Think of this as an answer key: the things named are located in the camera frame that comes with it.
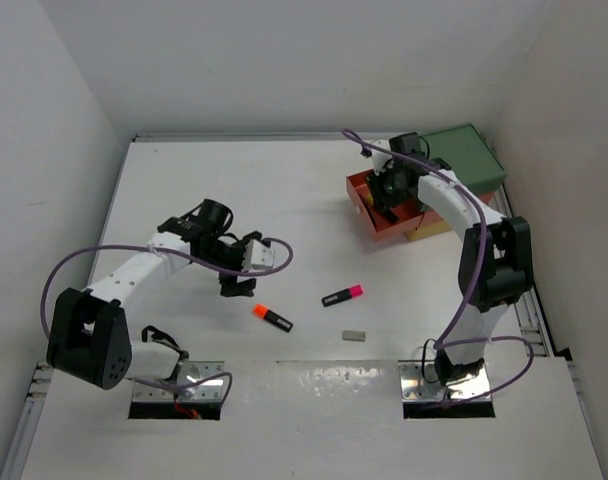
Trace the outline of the pink highlighter marker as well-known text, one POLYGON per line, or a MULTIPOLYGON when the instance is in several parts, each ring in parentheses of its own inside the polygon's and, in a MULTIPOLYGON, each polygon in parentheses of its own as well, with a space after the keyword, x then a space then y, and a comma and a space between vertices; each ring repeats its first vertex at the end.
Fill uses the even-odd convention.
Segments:
POLYGON ((321 303, 324 307, 329 307, 357 298, 363 293, 364 291, 361 285, 354 285, 323 297, 321 303))

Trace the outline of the yellow bottom drawer box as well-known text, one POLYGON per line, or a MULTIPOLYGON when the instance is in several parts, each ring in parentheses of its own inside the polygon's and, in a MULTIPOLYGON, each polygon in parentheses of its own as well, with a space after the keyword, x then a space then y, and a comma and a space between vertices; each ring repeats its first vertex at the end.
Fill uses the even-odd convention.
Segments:
POLYGON ((408 231, 405 236, 408 241, 414 242, 436 236, 442 233, 449 232, 451 228, 444 221, 438 221, 431 224, 420 225, 418 228, 408 231))

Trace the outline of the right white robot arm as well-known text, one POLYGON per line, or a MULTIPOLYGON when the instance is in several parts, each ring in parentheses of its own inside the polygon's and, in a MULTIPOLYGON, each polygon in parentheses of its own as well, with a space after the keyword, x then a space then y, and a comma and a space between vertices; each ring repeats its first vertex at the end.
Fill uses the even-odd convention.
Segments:
POLYGON ((437 213, 460 239, 462 300, 434 343, 434 369, 443 386, 477 374, 500 318, 533 286, 528 222, 489 207, 449 163, 421 152, 415 133, 365 143, 361 154, 372 163, 366 184, 378 213, 393 220, 394 208, 413 200, 437 213))

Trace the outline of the grey eraser block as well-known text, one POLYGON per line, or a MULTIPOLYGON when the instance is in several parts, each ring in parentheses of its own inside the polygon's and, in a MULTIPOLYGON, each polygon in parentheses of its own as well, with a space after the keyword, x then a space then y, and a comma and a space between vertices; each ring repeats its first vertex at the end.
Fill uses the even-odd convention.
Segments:
POLYGON ((357 330, 343 330, 341 337, 343 341, 364 342, 366 340, 366 333, 357 330))

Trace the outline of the orange highlighter marker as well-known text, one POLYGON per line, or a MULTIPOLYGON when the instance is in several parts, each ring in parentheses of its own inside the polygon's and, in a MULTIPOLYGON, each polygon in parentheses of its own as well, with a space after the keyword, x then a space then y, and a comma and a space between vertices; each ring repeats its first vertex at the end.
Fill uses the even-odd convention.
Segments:
POLYGON ((277 314, 264 305, 256 304, 252 312, 256 317, 286 333, 290 333, 293 328, 292 322, 288 321, 283 316, 277 314))

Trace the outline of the green top drawer box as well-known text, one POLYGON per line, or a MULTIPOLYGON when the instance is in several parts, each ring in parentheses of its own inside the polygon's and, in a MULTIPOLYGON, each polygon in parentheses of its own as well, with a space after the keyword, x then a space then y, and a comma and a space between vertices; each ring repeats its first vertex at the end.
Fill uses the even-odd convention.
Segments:
POLYGON ((442 158, 456 173, 461 183, 482 197, 494 194, 507 177, 492 149, 480 132, 466 124, 428 134, 432 158, 442 158))

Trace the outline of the red drawer box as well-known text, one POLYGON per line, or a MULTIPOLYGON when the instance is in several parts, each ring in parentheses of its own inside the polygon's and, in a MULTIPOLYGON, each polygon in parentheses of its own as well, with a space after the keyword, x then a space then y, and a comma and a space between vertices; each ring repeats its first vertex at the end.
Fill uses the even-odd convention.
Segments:
POLYGON ((410 199, 392 209, 399 217, 399 221, 396 224, 388 223, 366 203, 365 198, 370 195, 366 184, 366 177, 370 173, 371 170, 368 170, 348 176, 346 178, 346 190, 362 223, 374 242, 384 241, 401 235, 405 236, 406 232, 414 230, 420 225, 444 221, 436 212, 422 209, 414 199, 410 199))

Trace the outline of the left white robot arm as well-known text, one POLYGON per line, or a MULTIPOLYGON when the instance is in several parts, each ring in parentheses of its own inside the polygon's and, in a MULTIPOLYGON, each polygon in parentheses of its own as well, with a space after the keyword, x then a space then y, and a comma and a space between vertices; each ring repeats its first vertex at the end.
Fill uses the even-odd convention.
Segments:
POLYGON ((272 268, 275 253, 257 231, 228 243, 231 224, 231 210, 206 199, 164 221, 143 251, 105 278, 63 291, 55 302, 48 364, 104 390, 124 379, 176 383, 186 352, 166 336, 132 339, 128 317, 195 259, 218 272, 221 296, 253 296, 253 273, 272 268))

